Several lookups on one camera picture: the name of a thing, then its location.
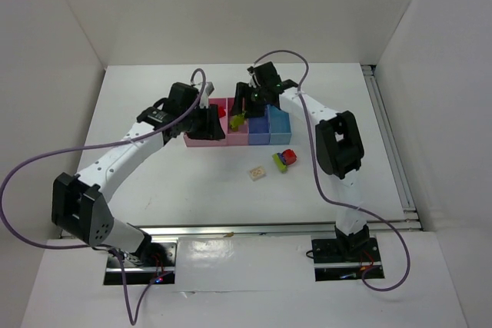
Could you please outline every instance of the white tabletop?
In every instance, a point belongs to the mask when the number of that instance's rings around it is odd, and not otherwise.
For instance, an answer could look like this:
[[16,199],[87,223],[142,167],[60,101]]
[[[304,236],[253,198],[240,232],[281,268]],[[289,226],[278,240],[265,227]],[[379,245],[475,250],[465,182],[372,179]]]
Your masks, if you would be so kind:
[[[217,250],[240,243],[237,253],[228,257],[220,252],[218,259],[209,245],[195,261],[187,257],[190,249],[179,244],[178,258],[184,253],[185,263],[177,260],[176,284],[148,291],[138,326],[465,328],[435,234],[403,236],[412,256],[410,275],[400,288],[387,293],[370,291],[360,280],[315,282],[313,262],[304,255],[309,243],[299,236],[217,238],[212,241]],[[369,283],[387,287],[403,275],[405,257],[393,233],[378,234],[377,239],[385,279]],[[204,260],[206,250],[212,260],[223,263]],[[46,250],[22,327],[129,326],[121,286],[102,284],[106,260],[106,253],[91,249]],[[143,286],[129,287],[134,311],[142,290]]]
[[[283,79],[298,81],[304,66],[277,64]],[[110,66],[101,88],[86,144],[121,139],[135,118],[176,81],[188,82],[196,67],[212,81],[215,98],[234,96],[248,81],[248,65]],[[404,219],[381,133],[358,64],[312,64],[304,90],[329,108],[355,114],[365,149],[358,175],[364,206],[390,220]],[[298,162],[281,174],[271,155],[286,147],[185,147],[182,137],[150,157],[120,186],[110,208],[120,220],[139,225],[267,224],[334,221],[335,209],[314,187],[305,123],[291,117]],[[87,151],[80,167],[102,155]],[[264,166],[267,176],[251,181],[248,170]],[[331,179],[321,172],[329,197]]]

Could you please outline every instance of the magenta block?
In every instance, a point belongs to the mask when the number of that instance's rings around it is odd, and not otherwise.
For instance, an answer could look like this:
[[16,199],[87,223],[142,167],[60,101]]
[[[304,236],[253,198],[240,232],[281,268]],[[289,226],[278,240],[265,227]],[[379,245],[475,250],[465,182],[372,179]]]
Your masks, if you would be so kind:
[[220,118],[222,131],[225,133],[224,140],[191,140],[186,134],[184,134],[184,143],[188,147],[215,147],[226,146],[228,144],[228,100],[227,98],[211,98],[208,99],[210,104],[217,104],[219,107],[223,107],[225,110],[225,116]]

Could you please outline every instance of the pink block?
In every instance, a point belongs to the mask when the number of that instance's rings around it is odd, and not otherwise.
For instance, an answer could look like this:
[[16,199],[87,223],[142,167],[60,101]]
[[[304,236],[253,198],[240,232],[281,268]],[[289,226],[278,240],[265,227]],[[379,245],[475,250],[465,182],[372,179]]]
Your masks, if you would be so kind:
[[228,144],[228,101],[226,98],[211,98],[208,100],[210,104],[217,104],[219,107],[223,107],[223,109],[226,111],[225,117],[222,117],[219,119],[221,122],[221,127],[222,130],[225,133],[225,139],[224,140],[218,140],[218,141],[213,141],[213,140],[192,140],[188,138],[186,134],[184,134],[184,143],[188,147],[215,147],[215,146],[226,146]]
[[[228,107],[232,107],[234,103],[234,98],[228,98]],[[229,116],[229,111],[227,111],[228,122],[231,120]],[[239,126],[239,130],[234,132],[227,127],[226,139],[228,141],[228,146],[248,146],[248,122],[246,121],[242,126]]]

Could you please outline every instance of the green object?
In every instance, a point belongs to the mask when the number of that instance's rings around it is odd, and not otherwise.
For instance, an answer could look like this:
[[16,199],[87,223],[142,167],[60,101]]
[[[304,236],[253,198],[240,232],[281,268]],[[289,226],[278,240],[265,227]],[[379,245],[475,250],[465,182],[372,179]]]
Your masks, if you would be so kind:
[[234,117],[231,118],[231,121],[229,122],[229,127],[233,131],[239,130],[239,126],[242,126],[244,124],[244,113],[235,115]]
[[280,159],[278,154],[273,154],[271,157],[274,158],[274,163],[277,165],[277,168],[280,172],[282,173],[287,172],[287,165],[282,163],[282,160]]

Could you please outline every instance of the red object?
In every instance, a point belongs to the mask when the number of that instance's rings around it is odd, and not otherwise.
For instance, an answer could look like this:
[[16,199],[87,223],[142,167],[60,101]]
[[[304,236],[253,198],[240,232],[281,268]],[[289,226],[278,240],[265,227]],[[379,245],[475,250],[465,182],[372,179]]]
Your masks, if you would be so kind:
[[224,107],[218,107],[218,117],[219,118],[225,117],[225,109],[224,109]]
[[286,151],[283,151],[282,156],[285,159],[286,165],[291,165],[295,163],[295,161],[298,159],[298,157],[295,155],[292,149],[287,149]]
[[372,256],[371,256],[371,255],[370,255],[370,254],[369,254],[366,250],[363,250],[363,251],[364,251],[364,253],[366,254],[366,256],[369,258],[369,260],[371,261],[371,265],[370,265],[370,266],[368,266],[368,267],[366,267],[366,266],[361,267],[361,272],[362,272],[363,270],[366,270],[366,269],[370,269],[370,268],[372,268],[372,267],[373,267],[373,265],[374,265],[374,259],[373,259],[373,257],[372,257]]

